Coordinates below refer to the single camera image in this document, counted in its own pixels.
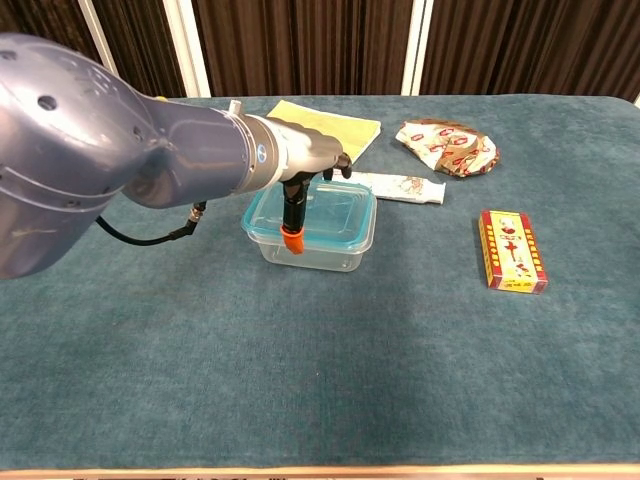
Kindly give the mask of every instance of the red and yellow box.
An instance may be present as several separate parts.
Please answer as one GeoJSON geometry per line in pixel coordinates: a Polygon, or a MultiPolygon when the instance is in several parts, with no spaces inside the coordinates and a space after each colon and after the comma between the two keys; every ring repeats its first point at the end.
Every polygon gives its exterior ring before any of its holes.
{"type": "Polygon", "coordinates": [[[542,293],[549,281],[529,217],[485,210],[478,225],[489,288],[542,293]]]}

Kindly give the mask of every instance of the dark curtain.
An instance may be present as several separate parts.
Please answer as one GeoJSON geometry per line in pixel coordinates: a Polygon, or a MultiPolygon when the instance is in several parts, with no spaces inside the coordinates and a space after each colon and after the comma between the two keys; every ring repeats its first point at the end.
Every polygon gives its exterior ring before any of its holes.
{"type": "Polygon", "coordinates": [[[77,0],[0,0],[0,32],[43,37],[102,63],[77,0]]]}
{"type": "Polygon", "coordinates": [[[123,80],[147,95],[184,97],[162,0],[94,0],[123,80]]]}
{"type": "Polygon", "coordinates": [[[399,94],[412,0],[193,0],[212,94],[399,94]]]}
{"type": "Polygon", "coordinates": [[[640,93],[640,0],[436,0],[422,94],[640,93]]]}

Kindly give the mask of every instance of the black cable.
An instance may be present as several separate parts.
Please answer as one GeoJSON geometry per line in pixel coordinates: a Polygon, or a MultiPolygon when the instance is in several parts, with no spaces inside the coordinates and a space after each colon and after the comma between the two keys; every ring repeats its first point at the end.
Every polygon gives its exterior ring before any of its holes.
{"type": "Polygon", "coordinates": [[[107,223],[107,221],[102,217],[96,218],[96,223],[100,225],[102,229],[105,232],[107,232],[109,235],[117,238],[121,242],[128,243],[129,245],[136,245],[138,247],[150,247],[152,245],[159,245],[161,243],[168,242],[169,240],[171,240],[171,237],[169,237],[169,235],[165,235],[164,237],[160,237],[160,238],[154,238],[153,240],[138,240],[137,238],[131,238],[126,236],[123,233],[120,233],[111,225],[109,225],[109,223],[107,223]]]}
{"type": "Polygon", "coordinates": [[[96,223],[100,225],[100,227],[102,227],[105,232],[107,232],[112,237],[117,238],[121,242],[128,243],[129,245],[136,245],[138,247],[150,247],[172,240],[178,240],[179,238],[185,237],[187,235],[192,235],[196,229],[196,226],[198,226],[198,222],[200,221],[200,218],[202,217],[202,214],[204,213],[206,208],[207,202],[195,203],[193,205],[193,208],[191,209],[189,219],[187,220],[187,223],[184,227],[174,230],[164,237],[154,238],[151,240],[139,240],[137,238],[131,238],[124,233],[120,233],[111,225],[109,225],[109,223],[104,218],[102,218],[102,216],[96,218],[96,223]]]}

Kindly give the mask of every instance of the blue tablecloth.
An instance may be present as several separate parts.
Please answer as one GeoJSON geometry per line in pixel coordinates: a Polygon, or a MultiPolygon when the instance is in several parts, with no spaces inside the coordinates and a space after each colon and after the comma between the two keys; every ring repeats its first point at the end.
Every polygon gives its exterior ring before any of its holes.
{"type": "MultiPolygon", "coordinates": [[[[446,181],[444,204],[379,201],[348,274],[264,261],[240,228],[252,194],[211,202],[195,236],[154,248],[93,227],[51,269],[0,284],[0,469],[637,462],[640,110],[289,100],[381,120],[356,170],[446,181]],[[426,116],[485,132],[501,163],[464,180],[430,171],[394,139],[426,116]],[[487,288],[482,209],[529,214],[542,295],[487,288]]],[[[187,210],[119,198],[105,217],[152,237],[187,210]]]]}

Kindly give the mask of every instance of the food storage container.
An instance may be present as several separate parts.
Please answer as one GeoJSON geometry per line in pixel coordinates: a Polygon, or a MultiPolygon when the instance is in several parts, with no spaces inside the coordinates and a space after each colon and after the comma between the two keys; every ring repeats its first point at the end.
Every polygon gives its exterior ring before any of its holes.
{"type": "Polygon", "coordinates": [[[296,267],[350,272],[373,243],[376,197],[363,185],[314,179],[307,193],[304,252],[291,253],[280,226],[282,184],[260,191],[242,218],[242,228],[265,260],[296,267]]]}

